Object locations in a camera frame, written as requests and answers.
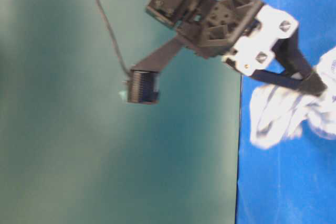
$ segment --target towel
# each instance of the towel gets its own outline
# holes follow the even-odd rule
[[[253,91],[250,101],[252,145],[268,149],[281,141],[301,137],[304,120],[319,137],[336,140],[336,47],[324,54],[314,69],[327,85],[320,97],[273,84]]]

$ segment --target black plastic part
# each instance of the black plastic part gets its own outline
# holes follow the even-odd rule
[[[158,75],[156,72],[131,71],[128,102],[156,104],[159,98],[159,91],[157,90]]]
[[[293,89],[303,94],[320,96],[327,86],[302,55],[298,48],[298,36],[299,31],[297,29],[290,38],[278,40],[272,48],[276,60],[285,69],[282,74],[256,70],[250,77],[258,81]],[[292,78],[291,76],[295,73],[300,73],[302,79]]]
[[[178,35],[131,69],[129,102],[156,102],[156,76],[183,45],[205,59],[228,52],[240,36],[257,26],[255,17],[264,4],[261,0],[150,0],[146,11]],[[285,72],[256,70],[250,77],[317,96],[327,88],[300,52],[298,31],[279,40],[272,50]],[[228,64],[235,69],[233,62]],[[297,72],[302,80],[291,78]]]
[[[152,52],[149,56],[141,60],[131,70],[161,72],[164,67],[182,49],[183,43],[178,36],[169,40],[166,44]]]

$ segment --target bolt head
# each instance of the bolt head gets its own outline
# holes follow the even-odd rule
[[[173,13],[174,13],[174,9],[169,8],[169,9],[167,10],[167,16],[168,16],[168,17],[171,17],[171,16],[173,15]]]
[[[284,32],[287,32],[291,27],[291,24],[287,21],[287,20],[284,20],[283,22],[281,22],[280,24],[280,29]]]
[[[265,60],[267,59],[267,55],[263,52],[260,52],[257,57],[256,60],[260,63],[263,64],[265,62]]]
[[[156,6],[160,7],[160,6],[163,5],[163,1],[162,0],[157,0],[157,1],[155,1],[155,4],[156,4]]]

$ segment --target teal backdrop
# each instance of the teal backdrop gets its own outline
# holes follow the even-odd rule
[[[102,0],[128,66],[174,35],[148,1]],[[126,104],[93,0],[0,3],[1,223],[234,223],[237,73],[183,50]]]

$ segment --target cable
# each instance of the cable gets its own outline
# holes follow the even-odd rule
[[[110,34],[110,37],[111,37],[111,40],[112,40],[112,45],[114,47],[114,50],[116,51],[117,58],[119,60],[120,66],[121,66],[122,70],[124,71],[124,73],[127,76],[130,76],[130,72],[127,69],[127,67],[125,66],[125,63],[124,63],[124,61],[122,59],[122,56],[121,56],[121,53],[120,53],[120,50],[119,50],[119,46],[118,46],[118,43],[117,43],[117,39],[116,39],[116,37],[114,35],[112,26],[111,26],[111,24],[110,24],[110,22],[109,22],[109,20],[108,20],[108,18],[106,16],[106,13],[105,13],[102,5],[101,5],[100,0],[96,0],[96,4],[97,4],[98,10],[99,10],[99,12],[101,14],[101,17],[102,17],[102,19],[103,19],[103,21],[104,21],[104,23],[106,25],[106,28],[107,28],[107,30],[108,30],[108,32]]]

